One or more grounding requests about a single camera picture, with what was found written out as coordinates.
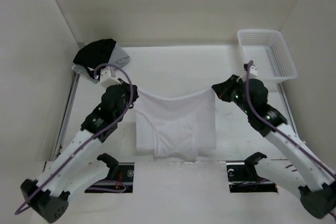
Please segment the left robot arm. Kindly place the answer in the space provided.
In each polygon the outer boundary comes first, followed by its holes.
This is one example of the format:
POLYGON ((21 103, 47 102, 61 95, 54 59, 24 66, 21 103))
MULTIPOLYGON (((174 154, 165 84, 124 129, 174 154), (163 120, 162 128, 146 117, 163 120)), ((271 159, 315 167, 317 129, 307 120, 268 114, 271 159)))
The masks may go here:
POLYGON ((84 193, 100 180, 116 179, 119 162, 109 154, 98 155, 88 166, 85 162, 117 129, 138 97, 136 85, 124 82, 108 87, 100 104, 85 118, 74 139, 50 168, 21 184, 25 204, 47 223, 54 223, 75 195, 84 193))

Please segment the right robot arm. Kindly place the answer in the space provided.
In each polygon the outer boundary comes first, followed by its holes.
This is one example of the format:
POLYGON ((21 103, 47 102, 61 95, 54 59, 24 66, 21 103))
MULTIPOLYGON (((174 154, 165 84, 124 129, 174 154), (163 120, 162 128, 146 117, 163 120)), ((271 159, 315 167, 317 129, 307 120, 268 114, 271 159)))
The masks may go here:
POLYGON ((273 144, 289 162, 287 166, 255 152, 244 160, 244 175, 267 179, 297 197, 313 217, 322 219, 335 209, 335 172, 327 168, 295 134, 287 119, 268 104, 268 89, 257 79, 243 81, 232 75, 212 85, 217 97, 235 103, 249 125, 273 144))

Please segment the white tank top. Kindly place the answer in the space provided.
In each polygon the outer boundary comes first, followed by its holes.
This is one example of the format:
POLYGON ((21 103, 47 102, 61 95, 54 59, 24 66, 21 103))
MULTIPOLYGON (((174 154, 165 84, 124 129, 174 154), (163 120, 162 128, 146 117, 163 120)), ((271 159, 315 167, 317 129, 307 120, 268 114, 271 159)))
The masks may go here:
POLYGON ((137 150, 194 161, 216 148, 215 93, 211 88, 179 98, 139 90, 134 103, 137 150))

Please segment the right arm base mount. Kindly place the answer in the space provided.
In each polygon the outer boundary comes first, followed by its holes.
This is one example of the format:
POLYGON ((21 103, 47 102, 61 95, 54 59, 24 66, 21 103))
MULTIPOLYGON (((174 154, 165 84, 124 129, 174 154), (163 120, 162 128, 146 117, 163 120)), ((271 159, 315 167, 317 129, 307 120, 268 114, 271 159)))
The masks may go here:
POLYGON ((226 163, 229 191, 231 193, 277 193, 275 183, 257 175, 255 166, 267 156, 257 152, 244 161, 226 163))

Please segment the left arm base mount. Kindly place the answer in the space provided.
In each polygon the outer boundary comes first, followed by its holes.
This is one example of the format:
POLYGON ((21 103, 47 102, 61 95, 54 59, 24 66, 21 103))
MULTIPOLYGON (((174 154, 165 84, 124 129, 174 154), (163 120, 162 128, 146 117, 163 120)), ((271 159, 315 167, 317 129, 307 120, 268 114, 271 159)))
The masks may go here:
POLYGON ((104 179, 91 185, 85 193, 133 193, 135 163, 120 163, 107 153, 100 154, 97 160, 104 162, 109 171, 104 179))

